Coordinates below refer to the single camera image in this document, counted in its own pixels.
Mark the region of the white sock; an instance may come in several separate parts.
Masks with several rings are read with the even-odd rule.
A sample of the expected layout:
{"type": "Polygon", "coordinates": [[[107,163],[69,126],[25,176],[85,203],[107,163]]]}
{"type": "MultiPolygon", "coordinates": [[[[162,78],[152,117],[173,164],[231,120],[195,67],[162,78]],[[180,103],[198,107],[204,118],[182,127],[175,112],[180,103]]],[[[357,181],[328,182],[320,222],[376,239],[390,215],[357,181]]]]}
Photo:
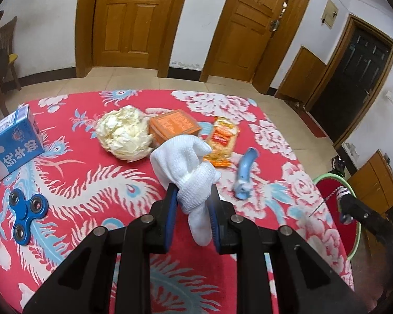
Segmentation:
{"type": "Polygon", "coordinates": [[[195,135],[177,135],[155,149],[150,162],[164,189],[174,184],[179,189],[177,201],[187,215],[189,229],[197,245],[205,247],[212,240],[206,200],[221,173],[204,157],[211,147],[195,135]]]}

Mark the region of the blue plastic handle tool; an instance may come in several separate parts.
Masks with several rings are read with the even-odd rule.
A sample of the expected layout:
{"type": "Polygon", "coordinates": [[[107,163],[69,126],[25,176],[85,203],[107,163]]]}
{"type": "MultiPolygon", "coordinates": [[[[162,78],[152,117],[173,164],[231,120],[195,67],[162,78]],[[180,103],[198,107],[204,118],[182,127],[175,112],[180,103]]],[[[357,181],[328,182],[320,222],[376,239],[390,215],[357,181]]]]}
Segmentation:
{"type": "Polygon", "coordinates": [[[250,181],[250,171],[255,160],[259,157],[259,152],[255,148],[248,148],[238,162],[236,180],[233,185],[234,196],[239,200],[247,200],[253,190],[250,181]]]}

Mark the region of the orange cardboard box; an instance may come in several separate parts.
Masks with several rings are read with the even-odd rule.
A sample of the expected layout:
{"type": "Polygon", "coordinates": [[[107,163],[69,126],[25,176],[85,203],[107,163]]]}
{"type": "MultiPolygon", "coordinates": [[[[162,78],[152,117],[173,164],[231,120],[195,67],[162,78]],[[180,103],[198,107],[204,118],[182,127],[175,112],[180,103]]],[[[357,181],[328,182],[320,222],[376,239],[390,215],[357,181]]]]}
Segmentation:
{"type": "Polygon", "coordinates": [[[201,126],[183,110],[173,110],[149,120],[153,143],[160,146],[177,135],[198,135],[201,126]]]}

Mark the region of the blue white milk carton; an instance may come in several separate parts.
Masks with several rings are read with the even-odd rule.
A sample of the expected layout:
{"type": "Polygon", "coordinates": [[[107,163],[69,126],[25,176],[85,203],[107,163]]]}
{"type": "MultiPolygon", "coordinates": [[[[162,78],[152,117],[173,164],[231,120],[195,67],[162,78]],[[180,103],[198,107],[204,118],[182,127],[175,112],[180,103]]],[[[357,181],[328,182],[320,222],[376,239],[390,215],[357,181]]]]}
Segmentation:
{"type": "Polygon", "coordinates": [[[0,181],[45,152],[28,104],[0,120],[0,181]]]}

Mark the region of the red bin with green rim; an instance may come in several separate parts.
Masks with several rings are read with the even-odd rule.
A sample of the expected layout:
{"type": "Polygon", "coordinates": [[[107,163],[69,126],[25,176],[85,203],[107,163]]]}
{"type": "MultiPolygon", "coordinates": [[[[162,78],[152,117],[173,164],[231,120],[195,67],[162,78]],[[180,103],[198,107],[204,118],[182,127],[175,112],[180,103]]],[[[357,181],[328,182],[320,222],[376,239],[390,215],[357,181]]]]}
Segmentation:
{"type": "Polygon", "coordinates": [[[323,201],[314,209],[311,216],[316,213],[322,205],[326,204],[341,237],[347,259],[351,260],[356,254],[360,243],[361,224],[355,220],[348,222],[346,218],[343,218],[338,206],[336,194],[341,188],[348,189],[349,193],[353,196],[355,196],[355,193],[348,182],[337,174],[322,174],[314,179],[314,184],[318,188],[323,201]]]}

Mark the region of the wooden sideboard cabinet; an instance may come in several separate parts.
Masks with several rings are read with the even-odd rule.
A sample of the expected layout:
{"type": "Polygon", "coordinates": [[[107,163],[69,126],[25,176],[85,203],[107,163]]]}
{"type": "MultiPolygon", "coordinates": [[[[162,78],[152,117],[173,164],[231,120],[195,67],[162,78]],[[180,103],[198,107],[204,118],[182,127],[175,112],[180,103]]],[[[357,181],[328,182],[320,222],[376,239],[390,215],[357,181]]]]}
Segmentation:
{"type": "Polygon", "coordinates": [[[393,170],[377,150],[348,183],[369,208],[393,221],[393,170]]]}

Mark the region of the orange snack wrapper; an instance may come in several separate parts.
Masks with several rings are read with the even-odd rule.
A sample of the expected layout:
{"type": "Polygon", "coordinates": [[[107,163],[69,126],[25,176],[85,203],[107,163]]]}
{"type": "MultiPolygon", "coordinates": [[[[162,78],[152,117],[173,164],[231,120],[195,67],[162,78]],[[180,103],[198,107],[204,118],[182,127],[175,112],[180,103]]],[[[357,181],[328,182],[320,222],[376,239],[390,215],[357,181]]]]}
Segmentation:
{"type": "Polygon", "coordinates": [[[229,167],[239,132],[239,127],[235,123],[227,118],[217,117],[206,139],[211,152],[204,160],[217,168],[229,167]]]}

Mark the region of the red door mat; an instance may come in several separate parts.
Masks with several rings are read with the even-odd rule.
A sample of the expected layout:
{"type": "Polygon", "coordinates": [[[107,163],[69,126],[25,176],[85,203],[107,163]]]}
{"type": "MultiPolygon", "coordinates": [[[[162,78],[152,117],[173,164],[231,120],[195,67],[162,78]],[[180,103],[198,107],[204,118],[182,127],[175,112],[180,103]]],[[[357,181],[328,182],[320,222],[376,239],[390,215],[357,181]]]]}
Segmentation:
{"type": "Polygon", "coordinates": [[[297,109],[297,115],[302,119],[304,124],[316,138],[326,138],[326,134],[305,110],[297,109]]]}

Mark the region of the black entrance door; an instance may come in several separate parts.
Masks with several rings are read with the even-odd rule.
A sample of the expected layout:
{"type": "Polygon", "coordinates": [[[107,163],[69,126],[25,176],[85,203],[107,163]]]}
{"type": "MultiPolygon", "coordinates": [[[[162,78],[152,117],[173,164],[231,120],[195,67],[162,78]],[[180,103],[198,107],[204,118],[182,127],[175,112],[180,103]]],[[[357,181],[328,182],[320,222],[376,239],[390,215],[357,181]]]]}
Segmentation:
{"type": "Polygon", "coordinates": [[[334,148],[376,100],[393,66],[393,38],[350,14],[331,58],[303,106],[334,148]]]}

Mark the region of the small wooden shoe cabinet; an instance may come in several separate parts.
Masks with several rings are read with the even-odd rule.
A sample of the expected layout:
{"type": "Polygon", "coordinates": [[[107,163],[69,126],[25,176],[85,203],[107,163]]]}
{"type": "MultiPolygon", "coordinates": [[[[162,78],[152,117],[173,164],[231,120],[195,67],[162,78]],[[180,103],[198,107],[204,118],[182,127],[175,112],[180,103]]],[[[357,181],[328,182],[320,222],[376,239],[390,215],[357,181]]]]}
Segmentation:
{"type": "Polygon", "coordinates": [[[275,97],[305,104],[325,71],[326,64],[305,46],[301,46],[275,97]]]}

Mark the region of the blue fidget spinner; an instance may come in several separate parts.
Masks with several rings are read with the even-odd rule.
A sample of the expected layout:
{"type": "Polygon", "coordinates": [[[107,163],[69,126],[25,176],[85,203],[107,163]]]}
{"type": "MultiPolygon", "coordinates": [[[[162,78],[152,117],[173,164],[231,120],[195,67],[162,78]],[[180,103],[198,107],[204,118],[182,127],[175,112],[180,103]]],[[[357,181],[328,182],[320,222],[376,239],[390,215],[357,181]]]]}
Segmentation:
{"type": "Polygon", "coordinates": [[[8,202],[10,209],[15,213],[14,240],[18,245],[26,246],[30,242],[32,221],[42,219],[47,215],[48,200],[42,194],[34,194],[30,199],[26,199],[20,189],[13,189],[8,202]]]}

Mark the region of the wooden door left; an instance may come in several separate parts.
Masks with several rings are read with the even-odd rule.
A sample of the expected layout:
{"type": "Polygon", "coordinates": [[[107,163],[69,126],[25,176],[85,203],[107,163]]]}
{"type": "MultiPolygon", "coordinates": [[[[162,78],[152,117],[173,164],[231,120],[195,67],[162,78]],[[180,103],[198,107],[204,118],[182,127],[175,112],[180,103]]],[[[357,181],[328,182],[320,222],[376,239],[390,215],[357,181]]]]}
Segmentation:
{"type": "Polygon", "coordinates": [[[184,0],[78,0],[77,77],[92,67],[135,67],[166,77],[184,0]]]}

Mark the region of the wooden door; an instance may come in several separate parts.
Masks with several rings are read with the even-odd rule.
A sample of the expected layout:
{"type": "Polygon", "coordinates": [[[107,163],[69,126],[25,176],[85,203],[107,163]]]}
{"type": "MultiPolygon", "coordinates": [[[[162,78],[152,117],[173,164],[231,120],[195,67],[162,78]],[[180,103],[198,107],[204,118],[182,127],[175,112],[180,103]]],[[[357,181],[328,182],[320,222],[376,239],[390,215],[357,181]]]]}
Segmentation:
{"type": "Polygon", "coordinates": [[[135,67],[166,77],[184,0],[78,0],[77,77],[92,67],[135,67]]]}
{"type": "Polygon", "coordinates": [[[200,80],[241,80],[266,94],[308,4],[309,0],[226,0],[200,80]]]}

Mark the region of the wooden door right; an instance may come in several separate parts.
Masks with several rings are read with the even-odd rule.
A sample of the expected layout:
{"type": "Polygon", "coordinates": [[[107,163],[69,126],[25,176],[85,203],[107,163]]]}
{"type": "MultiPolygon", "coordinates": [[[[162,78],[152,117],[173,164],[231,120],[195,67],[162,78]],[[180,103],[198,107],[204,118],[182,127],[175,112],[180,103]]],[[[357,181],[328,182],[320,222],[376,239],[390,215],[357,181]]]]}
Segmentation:
{"type": "Polygon", "coordinates": [[[308,4],[309,0],[226,0],[200,80],[241,80],[266,94],[308,4]]]}

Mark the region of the wall electrical panel box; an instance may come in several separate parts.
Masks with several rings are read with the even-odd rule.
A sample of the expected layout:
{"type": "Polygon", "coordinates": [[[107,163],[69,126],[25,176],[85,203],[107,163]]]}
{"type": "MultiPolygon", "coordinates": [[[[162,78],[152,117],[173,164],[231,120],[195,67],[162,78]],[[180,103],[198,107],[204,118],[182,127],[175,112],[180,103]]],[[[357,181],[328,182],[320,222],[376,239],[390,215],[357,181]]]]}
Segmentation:
{"type": "Polygon", "coordinates": [[[321,16],[321,23],[326,25],[329,29],[333,28],[339,9],[332,0],[327,0],[324,12],[321,16]]]}

